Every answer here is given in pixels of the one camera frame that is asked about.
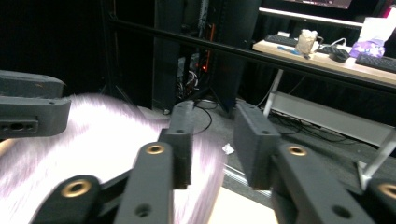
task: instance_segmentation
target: gray carpet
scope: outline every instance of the gray carpet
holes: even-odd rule
[[[219,141],[233,147],[233,116],[234,111],[226,114],[220,106],[212,101],[201,101],[194,109],[195,132],[208,132],[215,135]],[[143,110],[151,119],[168,119],[158,109]],[[270,115],[277,130],[282,133],[282,140],[306,146],[314,150],[321,163],[346,188],[360,190],[357,161],[369,162],[375,157],[376,149],[362,142],[345,138],[338,133],[320,129],[310,124],[300,128],[290,125],[284,117]],[[272,207],[268,191],[256,191],[248,187],[236,152],[228,155],[226,176],[223,187],[241,194],[252,201]],[[387,158],[385,163],[375,173],[374,177],[396,180],[394,172],[396,160]]]

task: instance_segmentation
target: black keyboard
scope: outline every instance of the black keyboard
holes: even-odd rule
[[[330,54],[330,53],[342,53],[346,58],[349,58],[349,53],[344,49],[338,49],[332,46],[325,46],[324,48],[318,49],[319,53]]]
[[[376,58],[374,56],[361,53],[356,58],[355,63],[391,73],[396,73],[396,60],[391,58]]]
[[[290,37],[285,37],[283,35],[267,35],[264,38],[265,41],[271,42],[271,43],[276,43],[280,45],[285,45],[289,47],[296,47],[297,45],[297,40],[290,38]]]

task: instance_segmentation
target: white metal desk frame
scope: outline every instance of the white metal desk frame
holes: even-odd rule
[[[268,9],[268,8],[264,8],[264,7],[259,8],[259,11],[266,15],[278,16],[278,17],[284,17],[284,18],[286,17],[286,18],[295,19],[295,20],[320,21],[320,22],[326,22],[326,23],[333,24],[333,25],[346,25],[349,27],[357,28],[357,29],[360,29],[362,27],[362,24],[357,23],[357,22],[339,21],[339,20],[333,20],[333,19],[328,19],[328,18],[314,17],[314,16],[308,16],[308,15],[298,14],[298,13],[290,13],[290,12],[272,10],[272,9]],[[269,94],[267,102],[265,104],[265,108],[263,111],[264,116],[268,117],[271,109],[276,109],[276,110],[282,111],[282,109],[280,108],[280,107],[282,107],[281,105],[279,107],[274,106],[274,102],[275,102],[276,98],[281,98],[286,101],[289,100],[289,101],[298,102],[302,106],[308,106],[308,107],[318,106],[318,108],[319,108],[318,111],[320,111],[320,113],[330,112],[332,118],[340,119],[344,116],[347,116],[349,118],[349,120],[348,120],[348,124],[345,125],[345,127],[348,125],[352,125],[352,127],[356,125],[360,128],[370,127],[369,130],[374,135],[374,138],[369,139],[369,140],[366,138],[367,134],[359,133],[359,128],[357,129],[358,132],[354,133],[354,134],[350,134],[349,133],[350,129],[348,129],[348,128],[346,128],[346,130],[343,130],[344,127],[341,127],[341,130],[335,130],[340,133],[351,135],[351,136],[356,137],[362,141],[369,142],[369,143],[374,144],[379,147],[378,151],[375,154],[375,158],[372,161],[370,161],[368,163],[365,163],[362,161],[357,162],[358,174],[359,174],[359,178],[360,178],[360,182],[361,182],[361,188],[366,189],[368,182],[373,177],[375,172],[384,163],[384,161],[390,155],[390,153],[392,153],[392,151],[396,148],[395,128],[390,127],[388,125],[381,124],[381,123],[373,122],[373,121],[370,121],[367,119],[362,119],[359,117],[348,115],[347,113],[343,113],[341,111],[331,110],[330,108],[325,108],[324,106],[315,105],[314,103],[310,103],[310,102],[307,102],[304,100],[298,100],[298,99],[295,99],[296,97],[292,97],[287,94],[277,92],[277,87],[278,87],[279,82],[283,76],[283,73],[284,73],[284,71],[282,69],[279,69],[276,74],[276,77],[274,79],[274,84],[271,87],[270,94]],[[300,119],[302,117],[304,117],[304,116],[298,116],[296,114],[294,114],[294,116],[297,118],[300,118]],[[332,125],[326,125],[325,122],[321,122],[321,123],[315,122],[315,123],[322,125],[322,127],[326,127],[326,128],[329,128],[332,126]],[[378,132],[384,134],[383,136],[386,136],[385,139],[381,139],[381,136],[378,136]]]

